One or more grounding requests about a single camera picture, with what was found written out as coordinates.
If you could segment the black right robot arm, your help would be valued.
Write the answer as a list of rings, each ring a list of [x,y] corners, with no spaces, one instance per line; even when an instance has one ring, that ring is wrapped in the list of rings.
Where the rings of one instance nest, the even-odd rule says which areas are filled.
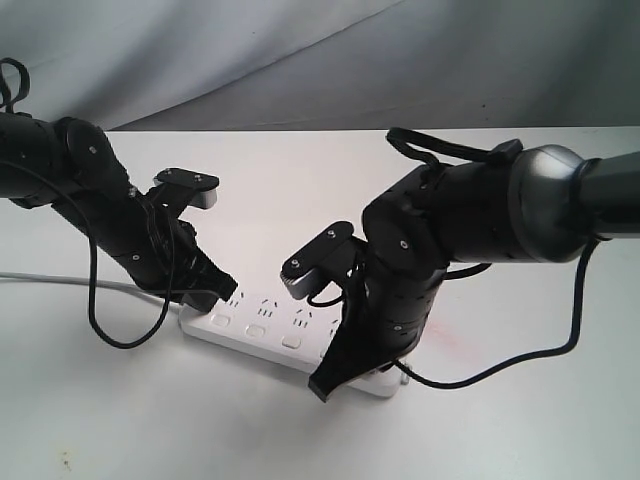
[[[349,226],[314,239],[310,266],[344,299],[311,391],[327,400],[365,374],[398,365],[419,343],[440,286],[498,263],[577,262],[568,339],[502,367],[571,352],[595,248],[639,234],[638,154],[585,159],[516,139],[482,150],[399,128],[387,139],[418,167],[367,205],[363,240]]]

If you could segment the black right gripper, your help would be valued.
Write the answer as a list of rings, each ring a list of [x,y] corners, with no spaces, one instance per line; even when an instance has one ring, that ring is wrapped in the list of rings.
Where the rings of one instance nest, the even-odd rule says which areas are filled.
[[[439,287],[438,270],[417,278],[368,272],[349,299],[347,324],[336,330],[308,388],[327,402],[354,380],[396,368],[395,359],[420,340]]]

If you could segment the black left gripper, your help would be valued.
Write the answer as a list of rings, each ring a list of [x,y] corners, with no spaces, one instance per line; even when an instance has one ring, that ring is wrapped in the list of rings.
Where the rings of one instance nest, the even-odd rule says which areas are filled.
[[[193,229],[177,220],[161,221],[143,236],[130,254],[130,277],[148,293],[170,290],[171,299],[196,311],[211,311],[237,289],[236,280],[199,249]]]

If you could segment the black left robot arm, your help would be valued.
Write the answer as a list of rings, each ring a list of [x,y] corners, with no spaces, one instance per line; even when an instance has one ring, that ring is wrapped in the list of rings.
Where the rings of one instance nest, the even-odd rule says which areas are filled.
[[[1,116],[1,195],[21,208],[51,206],[147,292],[172,292],[210,311],[228,300],[236,281],[198,247],[194,227],[181,220],[188,206],[210,208],[217,177],[167,168],[141,193],[97,126],[64,118],[47,123]]]

